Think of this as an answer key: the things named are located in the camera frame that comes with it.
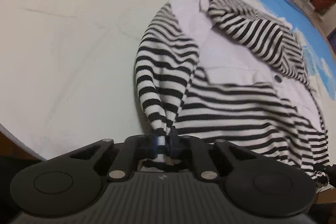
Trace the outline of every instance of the blue floral pattern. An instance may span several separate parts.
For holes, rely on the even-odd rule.
[[[310,44],[302,47],[309,76],[318,75],[325,86],[330,99],[336,100],[336,80],[323,58],[319,58]]]

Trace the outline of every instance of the round pad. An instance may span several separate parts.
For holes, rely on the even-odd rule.
[[[11,182],[10,193],[25,212],[60,217],[92,204],[102,189],[101,179],[85,160],[55,159],[30,166]]]
[[[305,172],[273,159],[240,162],[224,190],[236,205],[263,217],[304,212],[315,197],[315,183]]]
[[[35,179],[34,186],[41,193],[59,194],[68,190],[74,180],[71,175],[63,172],[48,172]]]

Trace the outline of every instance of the bed sheet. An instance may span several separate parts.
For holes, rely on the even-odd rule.
[[[289,0],[260,0],[306,38],[329,146],[336,113],[336,65],[317,29]],[[103,138],[146,133],[134,93],[141,36],[167,0],[0,0],[0,123],[7,135],[49,159]],[[336,163],[336,149],[330,149]]]

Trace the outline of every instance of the metal screw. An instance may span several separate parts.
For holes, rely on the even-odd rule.
[[[109,173],[109,176],[113,179],[122,179],[125,175],[125,172],[121,170],[113,170]]]
[[[217,178],[217,173],[212,171],[204,171],[201,173],[203,179],[211,180]]]

